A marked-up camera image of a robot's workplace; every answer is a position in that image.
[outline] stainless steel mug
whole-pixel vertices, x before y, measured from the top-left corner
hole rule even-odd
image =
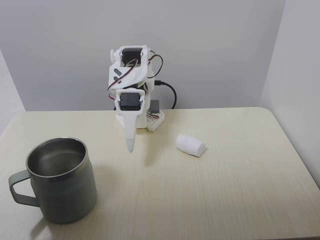
[[[94,207],[97,189],[86,145],[59,137],[36,146],[26,158],[26,170],[9,178],[13,199],[40,207],[50,221],[65,224],[85,216]],[[29,179],[35,197],[20,195],[14,185]]]

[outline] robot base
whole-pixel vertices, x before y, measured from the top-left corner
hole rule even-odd
[[[165,120],[165,114],[160,110],[160,113],[153,113],[153,115],[157,115],[159,118],[154,119],[151,117],[146,118],[146,128],[149,130],[149,132],[154,132]],[[116,114],[115,119],[119,123],[121,129],[125,130],[125,122],[124,117]]]

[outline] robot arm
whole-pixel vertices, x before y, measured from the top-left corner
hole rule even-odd
[[[113,64],[109,68],[108,95],[114,100],[117,114],[123,117],[129,152],[134,149],[137,127],[147,127],[150,92],[155,83],[150,58],[151,52],[146,45],[111,50]]]

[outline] red wire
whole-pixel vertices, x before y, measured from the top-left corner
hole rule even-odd
[[[153,115],[153,114],[148,113],[148,112],[146,114],[147,114],[148,117],[151,117],[153,119],[159,119],[159,116],[157,116],[157,115]]]

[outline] light wood tabletop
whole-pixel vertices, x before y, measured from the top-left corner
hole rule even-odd
[[[320,190],[273,114],[259,107],[165,110],[138,129],[133,153],[115,111],[26,112],[0,137],[1,240],[209,240],[320,236]],[[176,149],[185,134],[206,143],[198,158]],[[37,144],[82,140],[98,200],[60,225],[16,203],[10,175]],[[30,181],[17,193],[34,196]]]

